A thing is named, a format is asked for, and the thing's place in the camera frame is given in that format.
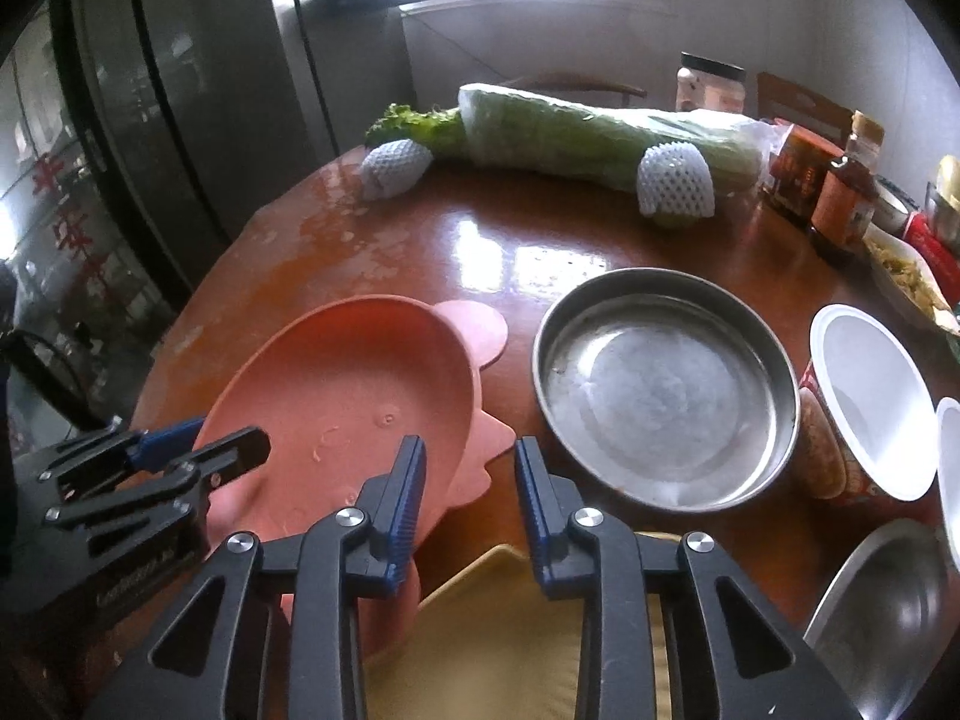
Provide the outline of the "yellow shell-shaped plate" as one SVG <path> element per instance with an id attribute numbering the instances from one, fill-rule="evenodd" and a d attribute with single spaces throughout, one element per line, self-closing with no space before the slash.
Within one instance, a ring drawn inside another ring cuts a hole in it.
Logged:
<path id="1" fill-rule="evenodd" d="M 573 718 L 584 601 L 551 601 L 498 544 L 421 601 L 404 642 L 364 663 L 371 718 Z"/>

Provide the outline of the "pink pig-shaped plate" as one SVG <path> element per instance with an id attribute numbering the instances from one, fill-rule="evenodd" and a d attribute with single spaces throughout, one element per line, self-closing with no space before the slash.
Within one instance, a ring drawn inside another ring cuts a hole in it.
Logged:
<path id="1" fill-rule="evenodd" d="M 466 299 L 366 296 L 290 323 L 226 385 L 197 439 L 212 444 L 247 426 L 270 439 L 262 466 L 210 497 L 210 544 L 238 530 L 265 541 L 307 532 L 356 504 L 409 434 L 427 449 L 415 532 L 427 539 L 449 511 L 490 489 L 488 464 L 516 440 L 482 406 L 480 372 L 506 341 L 503 314 Z"/>

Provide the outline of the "round steel plate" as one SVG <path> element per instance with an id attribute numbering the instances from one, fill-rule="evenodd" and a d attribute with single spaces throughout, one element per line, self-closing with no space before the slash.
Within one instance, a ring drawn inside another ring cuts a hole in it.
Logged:
<path id="1" fill-rule="evenodd" d="M 729 511 L 786 470 L 799 434 L 794 367 L 727 289 L 632 266 L 571 289 L 530 350 L 550 431 L 623 499 L 677 515 Z"/>

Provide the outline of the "white paper noodle bowl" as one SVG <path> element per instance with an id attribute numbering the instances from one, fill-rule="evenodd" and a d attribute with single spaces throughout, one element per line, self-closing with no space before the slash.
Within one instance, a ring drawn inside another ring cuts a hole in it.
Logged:
<path id="1" fill-rule="evenodd" d="M 814 316 L 804 382 L 835 431 L 856 501 L 914 502 L 937 470 L 934 403 L 916 362 L 871 314 L 828 304 Z"/>

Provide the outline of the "foam-netted fruit near lettuce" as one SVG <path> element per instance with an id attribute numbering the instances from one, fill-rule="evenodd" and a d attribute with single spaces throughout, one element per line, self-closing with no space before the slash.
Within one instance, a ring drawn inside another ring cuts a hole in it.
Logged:
<path id="1" fill-rule="evenodd" d="M 376 146 L 359 165 L 363 199 L 386 200 L 409 192 L 433 161 L 433 153 L 410 138 Z"/>

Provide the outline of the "grey refrigerator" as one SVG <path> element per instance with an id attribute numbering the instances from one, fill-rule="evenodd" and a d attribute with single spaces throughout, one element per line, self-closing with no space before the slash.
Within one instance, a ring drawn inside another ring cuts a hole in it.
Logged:
<path id="1" fill-rule="evenodd" d="M 49 0 L 107 210 L 182 309 L 257 211 L 338 151 L 299 0 Z"/>

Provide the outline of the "brown sauce bottle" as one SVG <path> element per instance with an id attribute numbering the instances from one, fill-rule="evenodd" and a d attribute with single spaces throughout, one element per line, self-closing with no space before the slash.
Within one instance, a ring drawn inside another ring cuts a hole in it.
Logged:
<path id="1" fill-rule="evenodd" d="M 812 213 L 809 238 L 823 260 L 843 265 L 857 254 L 877 206 L 875 170 L 885 128 L 856 110 L 843 154 L 833 160 Z"/>

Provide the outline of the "white dish of fries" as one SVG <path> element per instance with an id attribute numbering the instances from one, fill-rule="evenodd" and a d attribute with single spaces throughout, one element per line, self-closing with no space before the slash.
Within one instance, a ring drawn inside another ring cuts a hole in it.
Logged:
<path id="1" fill-rule="evenodd" d="M 878 291 L 913 327 L 958 337 L 958 319 L 918 250 L 874 223 L 862 239 Z"/>

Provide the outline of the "wrapped napa cabbage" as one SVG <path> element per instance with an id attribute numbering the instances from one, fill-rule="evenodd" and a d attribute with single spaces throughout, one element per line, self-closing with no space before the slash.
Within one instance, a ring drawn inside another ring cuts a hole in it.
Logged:
<path id="1" fill-rule="evenodd" d="M 721 197 L 748 192 L 788 133 L 784 125 L 732 112 L 596 107 L 487 83 L 462 86 L 457 107 L 475 164 L 619 192 L 635 190 L 644 153 L 668 143 L 697 147 Z"/>

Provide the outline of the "green leafy lettuce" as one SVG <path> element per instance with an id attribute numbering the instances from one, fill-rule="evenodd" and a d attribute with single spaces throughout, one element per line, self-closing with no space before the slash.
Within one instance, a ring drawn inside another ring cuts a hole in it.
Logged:
<path id="1" fill-rule="evenodd" d="M 406 104 L 389 104 L 386 112 L 366 130 L 364 144 L 373 149 L 398 140 L 412 140 L 424 146 L 437 160 L 469 157 L 466 127 L 457 107 L 418 112 Z"/>

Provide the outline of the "red-lidded sauce jar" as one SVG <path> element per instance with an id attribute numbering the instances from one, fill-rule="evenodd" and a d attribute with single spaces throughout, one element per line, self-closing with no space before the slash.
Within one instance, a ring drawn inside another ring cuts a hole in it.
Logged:
<path id="1" fill-rule="evenodd" d="M 770 174 L 761 184 L 763 200 L 784 218 L 805 229 L 811 222 L 827 172 L 843 149 L 802 125 L 776 119 L 789 127 Z"/>

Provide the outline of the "red box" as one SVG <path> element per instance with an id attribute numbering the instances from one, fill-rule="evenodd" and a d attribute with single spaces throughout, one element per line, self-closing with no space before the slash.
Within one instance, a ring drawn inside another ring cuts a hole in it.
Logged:
<path id="1" fill-rule="evenodd" d="M 950 305 L 960 302 L 960 266 L 958 260 L 947 247 L 939 242 L 924 216 L 913 213 L 907 222 L 903 239 L 918 250 L 921 257 L 931 267 L 935 281 Z"/>

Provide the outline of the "clear jar black lid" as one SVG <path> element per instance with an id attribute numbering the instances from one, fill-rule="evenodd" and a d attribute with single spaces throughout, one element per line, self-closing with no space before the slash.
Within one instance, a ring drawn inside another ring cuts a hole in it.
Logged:
<path id="1" fill-rule="evenodd" d="M 745 110 L 747 71 L 701 55 L 682 52 L 677 70 L 675 109 L 709 109 L 742 114 Z"/>

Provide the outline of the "wooden chair back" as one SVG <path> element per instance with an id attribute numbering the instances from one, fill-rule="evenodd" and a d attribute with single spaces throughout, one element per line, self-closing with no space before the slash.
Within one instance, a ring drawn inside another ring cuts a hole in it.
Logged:
<path id="1" fill-rule="evenodd" d="M 789 114 L 797 114 L 803 121 L 818 122 L 838 130 L 843 130 L 853 120 L 853 113 L 846 107 L 769 71 L 760 71 L 757 75 L 757 94 L 758 114 L 762 119 L 786 119 Z"/>

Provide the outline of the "steel bowl yellow cup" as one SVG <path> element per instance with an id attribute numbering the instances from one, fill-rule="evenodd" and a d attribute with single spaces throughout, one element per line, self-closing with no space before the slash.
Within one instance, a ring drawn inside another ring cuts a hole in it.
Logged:
<path id="1" fill-rule="evenodd" d="M 937 166 L 934 181 L 926 188 L 923 215 L 934 237 L 955 257 L 960 255 L 960 164 L 946 154 Z"/>

